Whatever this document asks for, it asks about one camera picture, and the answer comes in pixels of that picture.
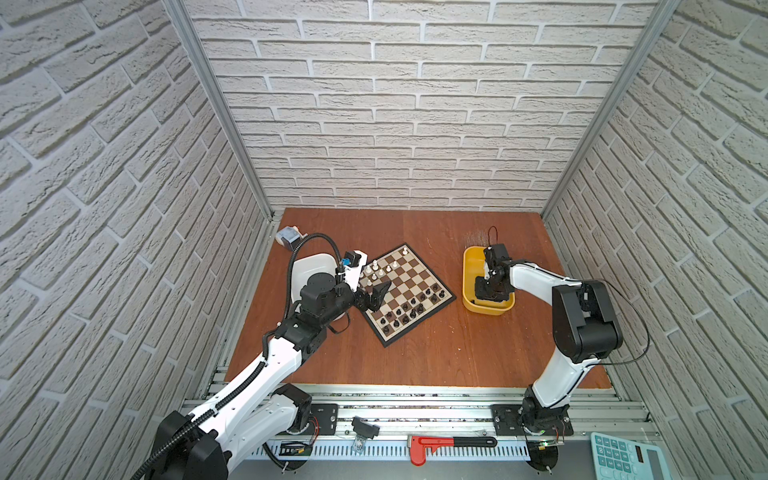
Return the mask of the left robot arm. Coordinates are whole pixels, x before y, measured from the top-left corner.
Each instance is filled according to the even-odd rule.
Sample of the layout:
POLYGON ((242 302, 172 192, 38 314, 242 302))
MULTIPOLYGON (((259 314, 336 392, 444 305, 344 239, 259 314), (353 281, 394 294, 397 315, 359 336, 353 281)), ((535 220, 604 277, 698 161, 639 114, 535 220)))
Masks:
POLYGON ((377 311, 389 281, 366 291, 342 274, 315 273, 280 325, 262 338, 262 353, 218 394, 161 423, 153 451, 136 479, 226 479, 255 449, 278 433, 308 425, 311 397, 285 383, 322 345, 347 311, 377 311))

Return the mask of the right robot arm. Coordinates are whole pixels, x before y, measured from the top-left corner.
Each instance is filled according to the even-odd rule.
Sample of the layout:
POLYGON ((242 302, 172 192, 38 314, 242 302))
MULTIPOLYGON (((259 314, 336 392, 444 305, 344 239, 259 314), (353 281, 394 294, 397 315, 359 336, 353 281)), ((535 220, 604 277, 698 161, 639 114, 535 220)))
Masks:
POLYGON ((526 433, 563 433, 573 392, 587 374, 623 345, 623 334, 606 285, 577 280, 512 259, 502 244, 483 249, 483 274, 476 297, 501 302, 523 290, 552 308, 553 354, 526 390, 517 422, 526 433))

